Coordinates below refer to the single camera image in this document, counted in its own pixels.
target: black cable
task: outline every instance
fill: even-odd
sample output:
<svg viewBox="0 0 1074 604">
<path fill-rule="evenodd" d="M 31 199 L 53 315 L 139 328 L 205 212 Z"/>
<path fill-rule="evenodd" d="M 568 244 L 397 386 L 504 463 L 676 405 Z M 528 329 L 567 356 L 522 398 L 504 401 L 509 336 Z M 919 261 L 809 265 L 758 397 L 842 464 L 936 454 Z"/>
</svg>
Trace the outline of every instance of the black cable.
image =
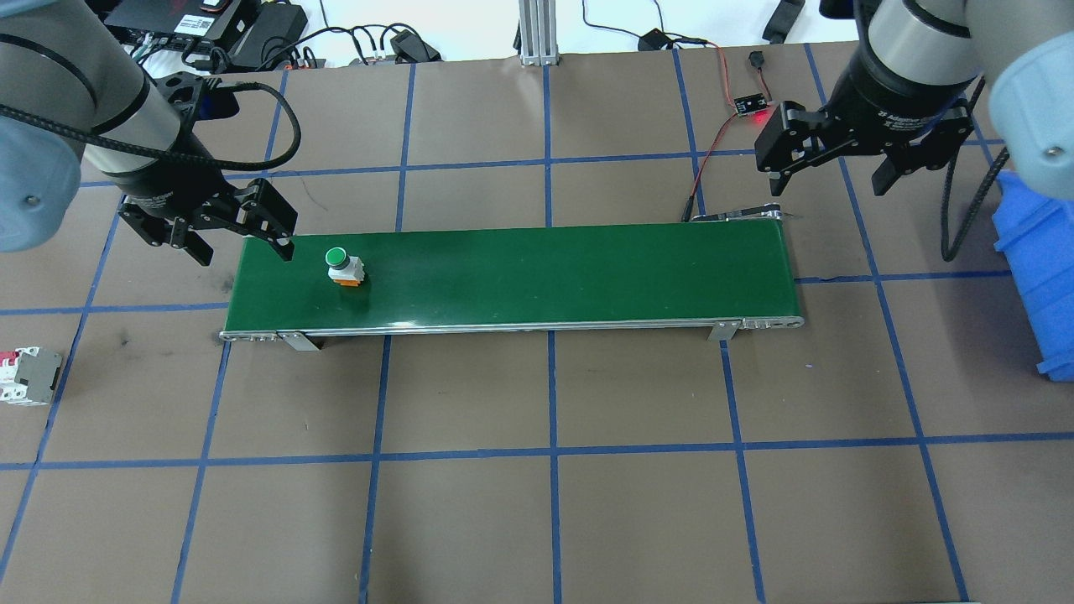
<svg viewBox="0 0 1074 604">
<path fill-rule="evenodd" d="M 622 28 L 619 28 L 619 27 L 611 27 L 610 25 L 598 25 L 598 24 L 595 24 L 595 23 L 590 23 L 589 17 L 585 15 L 585 0 L 582 0 L 582 23 L 584 23 L 585 25 L 587 25 L 587 26 L 590 26 L 592 28 L 595 28 L 595 29 L 607 29 L 608 31 L 618 31 L 620 33 L 625 33 L 627 35 L 633 35 L 633 37 L 637 38 L 638 40 L 641 40 L 640 35 L 638 35 L 637 33 L 635 33 L 633 31 L 626 30 L 626 29 L 622 29 Z"/>
<path fill-rule="evenodd" d="M 274 61 L 275 61 L 275 60 L 277 59 L 277 58 L 279 58 L 279 57 L 280 57 L 280 56 L 282 56 L 284 54 L 286 54 L 286 53 L 290 53 L 291 51 L 293 51 L 293 49 L 297 48 L 297 46 L 299 46 L 300 44 L 303 44 L 303 43 L 305 43 L 305 42 L 308 42 L 309 40 L 313 40 L 314 38 L 317 38 L 318 35 L 322 34 L 322 33 L 328 33 L 328 32 L 335 32 L 335 33 L 347 33 L 347 34 L 349 34 L 349 35 L 350 35 L 350 38 L 351 38 L 351 40 L 352 40 L 352 41 L 353 41 L 353 43 L 354 43 L 354 49 L 355 49 L 355 51 L 358 52 L 358 58 L 362 60 L 362 63 L 363 63 L 363 64 L 369 64 L 369 61 L 367 61 L 367 60 L 365 59 L 365 54 L 364 54 L 364 53 L 362 53 L 362 45 L 358 43 L 358 38 L 357 38 L 357 37 L 354 35 L 354 31 L 357 31 L 357 30 L 358 30 L 359 28 L 362 28 L 362 27 L 363 27 L 363 26 L 357 26 L 357 27 L 353 27 L 353 28 L 350 28 L 350 29 L 347 29 L 347 28 L 345 28 L 345 27 L 336 27 L 336 26 L 331 26 L 331 27 L 325 27 L 325 28 L 321 28 L 321 29 L 318 29 L 317 31 L 315 31 L 315 32 L 313 32 L 313 33 L 309 33 L 308 35 L 304 35 L 304 37 L 302 37 L 302 38 L 300 38 L 300 39 L 295 40 L 294 42 L 292 42 L 292 43 L 290 43 L 290 44 L 288 44 L 288 45 L 286 45 L 286 46 L 282 46 L 281 48 L 279 48 L 279 49 L 278 49 L 278 51 L 276 52 L 276 54 L 274 54 L 274 55 L 270 56 L 270 57 L 268 57 L 267 59 L 265 59 L 265 60 L 264 60 L 264 61 L 263 61 L 263 62 L 262 62 L 262 63 L 261 63 L 260 66 L 258 66 L 258 68 L 257 68 L 257 69 L 255 69 L 253 71 L 262 71 L 262 70 L 264 70 L 264 69 L 267 69 L 268 67 L 271 67 L 271 66 L 273 64 L 273 62 L 274 62 Z"/>
<path fill-rule="evenodd" d="M 302 49 L 302 60 L 306 63 L 307 69 L 317 69 L 317 55 L 309 46 Z"/>
<path fill-rule="evenodd" d="M 981 98 L 981 92 L 984 88 L 985 78 L 982 77 L 977 82 L 976 88 L 973 89 L 973 95 L 970 97 L 969 113 L 971 117 L 973 116 L 973 107 L 976 106 L 977 99 Z M 973 226 L 977 213 L 981 212 L 981 205 L 985 202 L 985 197 L 992 188 L 992 184 L 996 183 L 996 177 L 999 175 L 1000 170 L 1003 169 L 1003 166 L 1006 164 L 1010 158 L 1011 154 L 1007 153 L 1006 147 L 1003 147 L 1000 154 L 996 156 L 992 164 L 988 167 L 985 177 L 982 178 L 981 185 L 977 186 L 977 192 L 974 193 L 970 200 L 970 205 L 966 208 L 966 214 L 962 216 L 962 224 L 955 234 L 955 241 L 948 245 L 950 239 L 950 189 L 955 179 L 955 166 L 958 163 L 958 150 L 952 156 L 950 162 L 947 163 L 947 174 L 943 181 L 943 198 L 940 204 L 940 256 L 943 257 L 944 262 L 950 262 L 958 256 L 958 251 L 962 248 L 962 243 L 966 241 L 966 235 L 970 232 L 970 227 Z"/>
<path fill-rule="evenodd" d="M 329 26 L 329 14 L 324 12 L 324 0 L 317 0 L 321 5 L 321 20 L 324 21 L 324 27 Z"/>
<path fill-rule="evenodd" d="M 401 28 L 401 27 L 404 28 L 404 29 L 409 29 L 410 33 L 413 33 L 415 35 L 418 37 L 418 40 L 420 40 L 422 43 L 425 42 L 425 39 L 422 38 L 420 33 L 418 33 L 417 29 L 408 26 L 405 23 L 393 23 L 391 25 L 375 25 L 375 26 L 372 26 L 372 27 L 382 27 L 382 28 L 384 28 L 384 30 L 380 32 L 380 49 L 381 51 L 384 49 L 384 35 L 388 34 L 388 31 L 391 30 L 391 31 L 394 31 L 394 32 L 398 32 L 398 28 Z"/>
<path fill-rule="evenodd" d="M 209 71 L 214 74 L 223 73 L 231 68 L 231 55 L 219 46 L 209 48 L 208 58 L 213 61 L 213 68 Z"/>
<path fill-rule="evenodd" d="M 143 64 L 144 66 L 145 61 L 149 60 L 149 57 L 151 57 L 153 55 L 156 55 L 157 53 L 159 53 L 159 52 L 168 48 L 168 45 L 171 44 L 171 43 L 172 43 L 172 37 L 171 35 L 169 35 L 166 38 L 163 38 L 161 40 L 161 42 L 159 44 L 157 44 L 157 46 L 155 48 L 150 48 L 148 53 L 146 53 L 146 54 L 144 54 L 144 55 L 142 55 L 141 57 L 137 58 L 137 61 L 136 61 L 137 64 Z"/>
<path fill-rule="evenodd" d="M 653 0 L 653 4 L 656 4 L 656 16 L 661 19 L 661 31 L 664 31 L 664 11 L 661 9 L 658 0 Z"/>
<path fill-rule="evenodd" d="M 190 41 L 187 42 L 186 47 L 183 48 L 183 54 L 179 55 L 179 61 L 187 67 L 194 67 L 193 63 L 191 63 L 188 59 L 190 58 L 190 55 L 194 52 L 194 46 L 197 46 L 199 42 L 201 42 L 201 38 L 191 38 Z"/>
<path fill-rule="evenodd" d="M 284 163 L 287 163 L 294 154 L 299 152 L 299 144 L 302 142 L 302 129 L 299 127 L 299 118 L 294 115 L 294 110 L 288 104 L 287 99 L 279 90 L 273 88 L 272 86 L 261 84 L 260 82 L 241 82 L 234 86 L 229 87 L 231 90 L 240 92 L 244 90 L 264 90 L 276 98 L 276 101 L 280 104 L 284 113 L 287 114 L 288 120 L 291 123 L 291 128 L 293 135 L 291 138 L 291 144 L 287 147 L 279 156 L 266 160 L 266 161 L 228 161 L 221 159 L 214 159 L 213 157 L 202 156 L 202 155 L 191 155 L 186 153 L 175 153 L 170 150 L 155 149 L 151 147 L 144 147 L 141 145 L 133 145 L 130 143 L 124 143 L 116 141 L 114 139 L 106 139 L 92 132 L 87 132 L 85 130 L 79 130 L 73 128 L 66 124 L 60 124 L 59 121 L 53 121 L 46 117 L 40 115 L 34 115 L 32 113 L 25 112 L 5 104 L 0 104 L 0 116 L 10 117 L 16 121 L 21 121 L 23 124 L 28 124 L 35 128 L 41 128 L 42 130 L 47 130 L 60 136 L 71 139 L 72 141 L 78 141 L 87 145 L 93 145 L 97 147 L 102 147 L 106 149 L 117 150 L 120 153 L 126 153 L 130 155 L 137 155 L 142 157 L 151 157 L 154 159 L 159 159 L 161 161 L 168 161 L 171 163 L 185 163 L 189 166 L 204 166 L 208 168 L 219 168 L 220 170 L 235 170 L 240 172 L 259 172 L 261 170 L 271 170 L 273 168 L 278 168 Z"/>
<path fill-rule="evenodd" d="M 369 27 L 377 27 L 377 26 L 375 26 L 375 25 L 355 25 L 351 29 L 355 30 L 355 31 L 359 30 L 359 29 L 361 29 L 362 31 L 364 31 L 365 34 L 369 38 L 369 48 L 372 48 L 373 52 L 376 53 L 376 51 L 377 51 L 377 43 L 374 41 L 373 34 L 369 33 L 369 30 L 366 29 L 366 28 L 369 28 Z"/>
</svg>

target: blue storage bin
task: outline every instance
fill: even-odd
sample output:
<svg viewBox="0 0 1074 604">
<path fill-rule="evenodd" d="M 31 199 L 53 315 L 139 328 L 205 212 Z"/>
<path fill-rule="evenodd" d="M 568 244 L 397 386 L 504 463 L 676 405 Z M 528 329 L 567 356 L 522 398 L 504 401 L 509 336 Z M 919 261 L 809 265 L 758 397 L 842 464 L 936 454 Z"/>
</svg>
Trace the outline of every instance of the blue storage bin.
<svg viewBox="0 0 1074 604">
<path fill-rule="evenodd" d="M 1036 370 L 1055 382 L 1074 382 L 1074 201 L 1036 193 L 1011 171 L 999 181 L 996 249 L 1011 263 L 1044 356 Z"/>
</svg>

